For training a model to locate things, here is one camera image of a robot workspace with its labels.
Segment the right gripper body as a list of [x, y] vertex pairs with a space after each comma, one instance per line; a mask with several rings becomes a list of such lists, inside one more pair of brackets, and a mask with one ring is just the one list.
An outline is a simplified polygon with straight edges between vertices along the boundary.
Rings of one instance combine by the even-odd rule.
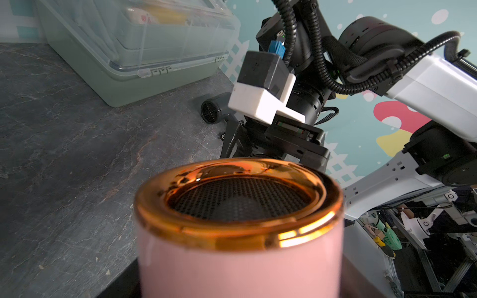
[[299, 164], [324, 173], [330, 158], [325, 148], [325, 132], [290, 119], [274, 119], [271, 125], [247, 119], [245, 131], [253, 153], [284, 160], [290, 155]]

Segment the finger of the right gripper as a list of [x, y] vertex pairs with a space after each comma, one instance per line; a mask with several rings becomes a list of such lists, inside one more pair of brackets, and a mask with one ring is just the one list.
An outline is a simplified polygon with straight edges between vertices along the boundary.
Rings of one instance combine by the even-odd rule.
[[243, 120], [227, 123], [220, 158], [242, 158], [252, 156], [253, 147], [244, 127]]

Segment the pink hair dryer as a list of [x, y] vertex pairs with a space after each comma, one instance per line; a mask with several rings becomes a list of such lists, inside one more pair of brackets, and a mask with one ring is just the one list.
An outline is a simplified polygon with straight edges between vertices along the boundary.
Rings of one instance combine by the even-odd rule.
[[231, 158], [180, 166], [135, 195], [145, 298], [336, 298], [344, 196], [290, 161]]

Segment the black magenta hair dryer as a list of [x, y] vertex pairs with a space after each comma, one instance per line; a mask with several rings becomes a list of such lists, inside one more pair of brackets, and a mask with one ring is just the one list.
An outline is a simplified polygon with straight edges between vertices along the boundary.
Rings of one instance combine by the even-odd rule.
[[207, 124], [218, 124], [220, 122], [237, 120], [236, 111], [228, 107], [231, 93], [226, 92], [213, 98], [205, 100], [200, 107], [202, 119]]

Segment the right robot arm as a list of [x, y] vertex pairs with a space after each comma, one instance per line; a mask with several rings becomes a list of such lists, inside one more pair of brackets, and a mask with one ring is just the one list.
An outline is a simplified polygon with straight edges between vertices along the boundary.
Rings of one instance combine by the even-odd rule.
[[347, 220], [476, 184], [477, 69], [458, 51], [458, 32], [424, 43], [364, 17], [334, 38], [316, 1], [275, 1], [275, 9], [229, 98], [245, 120], [228, 122], [222, 158], [291, 155], [324, 171], [330, 150], [319, 113], [336, 94], [372, 91], [429, 121], [390, 161], [344, 188]]

